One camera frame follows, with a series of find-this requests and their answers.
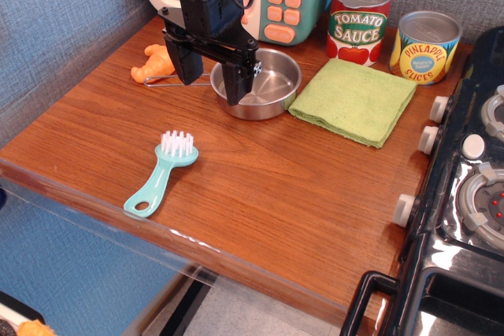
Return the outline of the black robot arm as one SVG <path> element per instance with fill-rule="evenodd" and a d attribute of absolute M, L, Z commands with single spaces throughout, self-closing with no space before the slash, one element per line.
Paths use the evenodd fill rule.
<path fill-rule="evenodd" d="M 183 84 L 203 73 L 202 59 L 220 63 L 227 102 L 237 105 L 252 90 L 261 71 L 258 41 L 242 25 L 254 0 L 180 0 L 180 7 L 164 7 L 165 45 Z"/>

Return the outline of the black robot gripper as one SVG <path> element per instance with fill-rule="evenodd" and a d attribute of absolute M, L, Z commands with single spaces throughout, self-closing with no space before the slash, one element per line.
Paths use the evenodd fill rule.
<path fill-rule="evenodd" d="M 258 42 L 241 25 L 253 0 L 180 0 L 163 6 L 165 45 L 179 79 L 192 84 L 203 73 L 202 59 L 222 64 L 229 105 L 238 105 L 251 92 L 260 72 Z"/>

